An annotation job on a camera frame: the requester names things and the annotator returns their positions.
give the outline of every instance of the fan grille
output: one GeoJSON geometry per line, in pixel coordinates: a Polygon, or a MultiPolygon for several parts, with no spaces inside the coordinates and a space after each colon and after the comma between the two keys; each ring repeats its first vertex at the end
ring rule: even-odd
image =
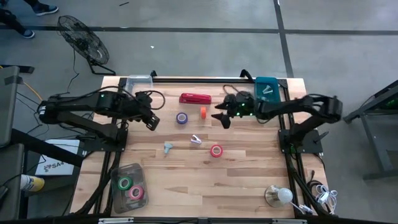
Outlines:
{"type": "Polygon", "coordinates": [[[108,62],[109,53],[100,38],[78,19],[73,16],[60,16],[58,30],[69,45],[84,58],[100,65],[108,62]]]}

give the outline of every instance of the wooden table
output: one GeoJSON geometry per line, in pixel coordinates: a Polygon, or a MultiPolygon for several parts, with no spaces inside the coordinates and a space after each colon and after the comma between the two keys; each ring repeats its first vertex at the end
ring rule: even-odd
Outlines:
{"type": "MultiPolygon", "coordinates": [[[[117,85],[120,77],[104,77],[102,86],[117,85]]],[[[306,94],[301,78],[288,78],[291,98],[306,94]]],[[[214,105],[221,103],[225,93],[219,83],[154,83],[154,89],[166,97],[165,106],[155,114],[160,123],[149,131],[143,123],[129,124],[127,146],[120,166],[139,163],[144,168],[149,203],[140,209],[112,216],[134,217],[239,217],[239,218],[292,218],[291,205],[270,207],[264,191],[270,185],[289,187],[284,155],[280,152],[277,131],[278,118],[259,124],[255,117],[234,118],[229,129],[210,117],[219,113],[214,105]],[[181,93],[202,93],[212,97],[207,106],[208,117],[200,118],[201,105],[180,104],[181,93]],[[188,123],[176,123],[178,112],[188,114],[188,123]],[[192,144],[196,134],[203,143],[192,144]],[[164,143],[174,145],[164,154],[164,143]],[[210,155],[210,147],[220,144],[224,154],[210,155]]],[[[236,84],[239,90],[253,92],[253,84],[236,84]]],[[[153,107],[160,105],[161,97],[151,95],[153,107]]],[[[296,123],[308,117],[295,113],[296,123]]],[[[109,118],[95,115],[99,123],[110,123],[109,118]]],[[[94,152],[84,160],[73,198],[71,212],[77,211],[89,199],[100,179],[103,152],[94,152]]],[[[321,162],[311,154],[303,154],[307,176],[315,170],[315,179],[326,184],[321,162]]],[[[302,200],[301,190],[297,195],[302,200]]],[[[106,205],[108,187],[104,190],[102,209],[106,205]]]]}

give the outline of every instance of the clear plastic bin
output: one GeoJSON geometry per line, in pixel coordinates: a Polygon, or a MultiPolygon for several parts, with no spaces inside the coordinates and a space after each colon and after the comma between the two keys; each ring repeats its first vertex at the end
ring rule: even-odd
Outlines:
{"type": "Polygon", "coordinates": [[[150,75],[130,75],[127,78],[124,89],[135,95],[138,91],[151,90],[153,87],[152,77],[150,75]]]}
{"type": "Polygon", "coordinates": [[[113,170],[111,173],[111,185],[113,208],[118,214],[141,208],[148,203],[144,171],[139,164],[130,164],[113,170]],[[129,187],[127,190],[121,190],[118,187],[118,182],[124,177],[130,178],[132,180],[132,187],[129,187]],[[142,187],[144,190],[144,195],[141,199],[133,200],[129,196],[129,191],[131,188],[137,185],[142,187]]]}

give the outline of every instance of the black pants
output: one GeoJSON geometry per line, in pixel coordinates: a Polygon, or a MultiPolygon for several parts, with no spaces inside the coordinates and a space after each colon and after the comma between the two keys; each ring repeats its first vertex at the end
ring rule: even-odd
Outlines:
{"type": "MultiPolygon", "coordinates": [[[[31,7],[34,7],[38,0],[24,0],[31,7]]],[[[16,30],[18,33],[23,34],[25,32],[25,28],[17,21],[17,17],[13,15],[10,11],[0,9],[0,22],[9,26],[11,29],[16,30]]]]}

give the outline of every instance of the concrete floor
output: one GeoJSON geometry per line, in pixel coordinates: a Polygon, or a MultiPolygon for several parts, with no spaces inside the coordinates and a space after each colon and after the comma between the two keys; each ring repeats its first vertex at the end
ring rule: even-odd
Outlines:
{"type": "MultiPolygon", "coordinates": [[[[56,15],[36,17],[23,1],[11,1],[11,10],[25,25],[55,26],[58,16],[71,15],[88,26],[251,28],[277,29],[272,0],[53,0],[56,15]]],[[[279,0],[285,29],[398,30],[395,0],[279,0]]],[[[279,34],[97,32],[110,53],[108,66],[118,75],[200,75],[236,77],[242,68],[253,76],[286,77],[279,34]]],[[[368,96],[397,79],[398,35],[287,35],[294,77],[304,78],[309,93],[337,95],[344,115],[368,96]]],[[[37,31],[25,40],[13,30],[0,31],[0,62],[31,65],[22,75],[44,98],[67,89],[73,50],[55,31],[37,31]]],[[[80,95],[101,85],[86,62],[76,55],[77,72],[71,92],[80,95]]],[[[24,86],[19,92],[35,96],[24,86]]],[[[14,127],[35,126],[32,111],[17,103],[14,127]]],[[[396,222],[398,179],[364,182],[362,175],[377,171],[362,124],[324,125],[326,175],[330,189],[338,191],[336,213],[345,218],[396,222]]],[[[36,130],[33,135],[45,131],[36,130]]],[[[41,139],[72,134],[58,126],[41,139]]],[[[38,205],[29,216],[60,215],[71,189],[33,198],[38,205]]]]}

